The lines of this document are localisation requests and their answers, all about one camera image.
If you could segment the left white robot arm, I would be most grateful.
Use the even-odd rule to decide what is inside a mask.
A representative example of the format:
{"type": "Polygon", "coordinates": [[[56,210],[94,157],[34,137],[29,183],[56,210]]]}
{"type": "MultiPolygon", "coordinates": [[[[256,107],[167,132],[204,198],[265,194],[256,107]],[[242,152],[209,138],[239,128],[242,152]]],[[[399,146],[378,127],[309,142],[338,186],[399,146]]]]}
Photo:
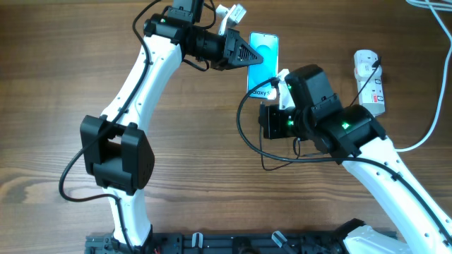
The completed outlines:
{"type": "Polygon", "coordinates": [[[81,123],[85,169],[110,201],[115,251],[144,253],[152,241],[143,190],[155,156],[147,132],[174,72],[189,56],[218,71],[263,60],[235,30],[246,13],[243,6],[216,6],[217,32],[199,25],[203,6],[202,1],[174,1],[148,19],[138,36],[140,54],[119,93],[99,117],[87,116],[81,123]]]}

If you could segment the blue screen smartphone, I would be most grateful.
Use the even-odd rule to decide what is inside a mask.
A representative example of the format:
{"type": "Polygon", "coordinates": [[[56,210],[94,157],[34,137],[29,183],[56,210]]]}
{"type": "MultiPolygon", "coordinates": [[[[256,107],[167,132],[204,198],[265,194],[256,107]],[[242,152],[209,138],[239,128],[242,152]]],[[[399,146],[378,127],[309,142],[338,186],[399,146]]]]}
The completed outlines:
{"type": "Polygon", "coordinates": [[[247,90],[278,74],[279,38],[263,32],[251,32],[249,44],[262,57],[263,62],[248,67],[247,90]]]}

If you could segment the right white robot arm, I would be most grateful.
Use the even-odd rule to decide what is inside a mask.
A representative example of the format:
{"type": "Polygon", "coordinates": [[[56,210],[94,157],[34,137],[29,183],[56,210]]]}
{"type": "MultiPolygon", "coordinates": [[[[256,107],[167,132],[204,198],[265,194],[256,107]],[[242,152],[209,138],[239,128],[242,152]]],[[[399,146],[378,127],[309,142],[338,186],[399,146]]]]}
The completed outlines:
{"type": "Polygon", "coordinates": [[[284,69],[272,84],[281,98],[260,120],[265,138],[312,141],[374,196],[412,253],[451,252],[451,218],[411,174],[367,109],[343,107],[315,64],[284,69]]]}

